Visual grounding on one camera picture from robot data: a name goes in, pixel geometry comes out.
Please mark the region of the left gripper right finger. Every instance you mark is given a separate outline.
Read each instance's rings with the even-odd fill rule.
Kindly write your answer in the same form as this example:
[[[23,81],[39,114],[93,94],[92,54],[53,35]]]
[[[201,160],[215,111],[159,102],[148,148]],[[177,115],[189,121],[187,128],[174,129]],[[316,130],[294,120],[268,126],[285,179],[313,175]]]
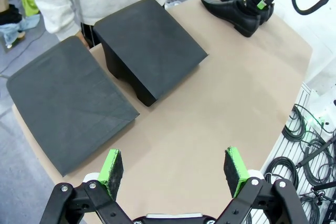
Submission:
[[[224,174],[232,200],[217,223],[243,223],[251,210],[262,210],[269,223],[308,223],[301,201],[288,179],[269,183],[250,176],[235,147],[225,150]]]

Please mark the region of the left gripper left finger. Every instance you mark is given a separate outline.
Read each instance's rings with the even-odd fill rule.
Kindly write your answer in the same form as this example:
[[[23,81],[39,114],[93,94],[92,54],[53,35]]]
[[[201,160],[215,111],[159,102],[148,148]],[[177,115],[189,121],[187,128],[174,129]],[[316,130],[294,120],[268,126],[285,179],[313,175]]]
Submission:
[[[116,202],[123,171],[121,151],[111,149],[97,179],[77,187],[69,183],[55,185],[40,223],[80,223],[91,212],[101,223],[131,223]]]

